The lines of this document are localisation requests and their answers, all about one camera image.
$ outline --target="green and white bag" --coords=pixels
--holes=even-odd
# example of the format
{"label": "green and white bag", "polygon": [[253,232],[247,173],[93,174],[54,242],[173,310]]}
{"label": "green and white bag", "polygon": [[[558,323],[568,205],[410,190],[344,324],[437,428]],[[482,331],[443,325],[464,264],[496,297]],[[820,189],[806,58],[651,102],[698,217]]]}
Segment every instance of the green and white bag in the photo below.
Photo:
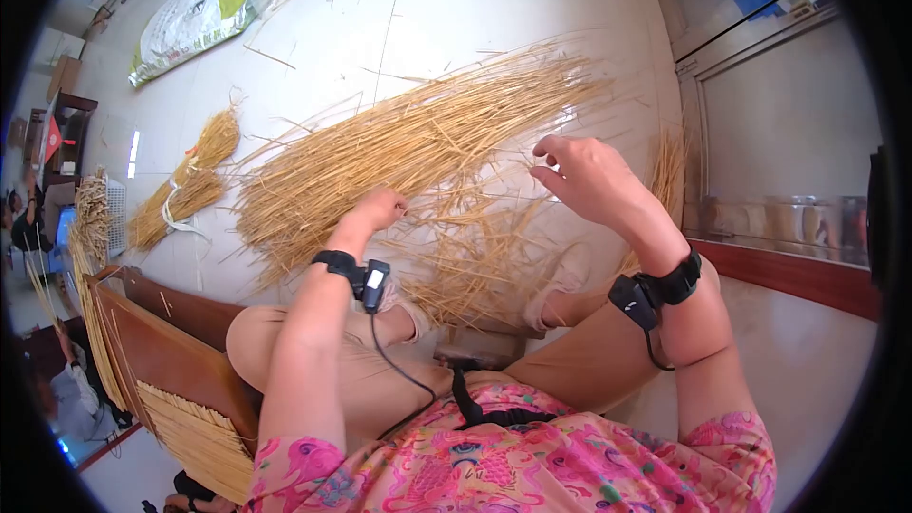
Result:
{"label": "green and white bag", "polygon": [[168,0],[142,31],[130,83],[139,87],[240,34],[268,4],[269,0]]}

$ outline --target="pink patterned fabric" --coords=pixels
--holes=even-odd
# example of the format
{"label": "pink patterned fabric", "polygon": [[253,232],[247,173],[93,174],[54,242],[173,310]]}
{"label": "pink patterned fabric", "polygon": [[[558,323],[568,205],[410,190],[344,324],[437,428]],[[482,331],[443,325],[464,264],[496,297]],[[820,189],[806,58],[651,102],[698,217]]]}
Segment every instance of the pink patterned fabric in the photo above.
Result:
{"label": "pink patterned fabric", "polygon": [[465,422],[452,396],[387,443],[351,457],[311,437],[272,438],[257,452],[244,511],[768,511],[776,483],[759,416],[733,413],[668,442],[576,414],[523,384],[470,389],[485,412],[558,415],[509,428]]}

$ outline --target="wrist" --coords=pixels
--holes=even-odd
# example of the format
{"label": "wrist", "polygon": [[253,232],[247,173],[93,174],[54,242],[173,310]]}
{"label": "wrist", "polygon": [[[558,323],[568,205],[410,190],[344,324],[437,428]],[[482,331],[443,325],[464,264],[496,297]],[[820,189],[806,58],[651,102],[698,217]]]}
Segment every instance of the wrist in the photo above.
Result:
{"label": "wrist", "polygon": [[367,224],[357,217],[346,214],[336,224],[336,229],[326,242],[325,248],[348,252],[356,262],[361,263],[361,256],[364,255],[371,236],[373,230]]}
{"label": "wrist", "polygon": [[651,193],[631,202],[618,233],[639,257],[640,270],[665,277],[690,255],[690,245]]}

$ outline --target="khaki pants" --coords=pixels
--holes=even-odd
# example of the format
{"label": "khaki pants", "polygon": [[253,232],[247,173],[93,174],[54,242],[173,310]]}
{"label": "khaki pants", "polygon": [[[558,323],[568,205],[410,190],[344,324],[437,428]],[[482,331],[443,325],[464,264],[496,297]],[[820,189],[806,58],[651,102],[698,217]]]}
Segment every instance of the khaki pants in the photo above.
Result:
{"label": "khaki pants", "polygon": [[[702,280],[718,288],[715,268],[702,259]],[[287,308],[282,306],[249,307],[237,315],[228,331],[227,351],[234,369],[261,392],[266,388],[269,360],[286,314]],[[339,361],[339,390],[348,432],[374,439],[426,405],[429,395],[383,360],[374,348],[370,326],[368,315],[348,315]],[[653,345],[660,353],[657,335],[653,335]],[[438,396],[450,392],[452,370],[430,362],[395,362]],[[563,337],[504,371],[475,370],[466,372],[465,377],[469,387],[482,382],[529,384],[577,411],[601,414],[659,372],[646,353],[643,331],[609,302]]]}

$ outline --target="wrist-worn device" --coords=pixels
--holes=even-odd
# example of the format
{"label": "wrist-worn device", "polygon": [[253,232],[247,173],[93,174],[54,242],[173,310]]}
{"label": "wrist-worn device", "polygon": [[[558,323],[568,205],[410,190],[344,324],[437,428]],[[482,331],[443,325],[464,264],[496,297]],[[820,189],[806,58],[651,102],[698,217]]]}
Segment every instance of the wrist-worn device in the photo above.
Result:
{"label": "wrist-worn device", "polygon": [[383,289],[390,276],[390,265],[379,259],[371,259],[363,268],[351,254],[337,249],[324,249],[310,261],[312,264],[326,264],[326,271],[345,276],[351,284],[355,299],[364,305],[366,314],[376,314],[383,299]]}
{"label": "wrist-worn device", "polygon": [[638,273],[632,278],[621,274],[608,292],[608,299],[615,307],[633,320],[646,334],[646,348],[653,364],[664,371],[673,368],[659,364],[652,354],[649,332],[658,325],[656,310],[663,305],[678,305],[697,289],[700,279],[701,259],[697,250],[690,247],[690,255],[671,270],[667,276],[657,278]]}

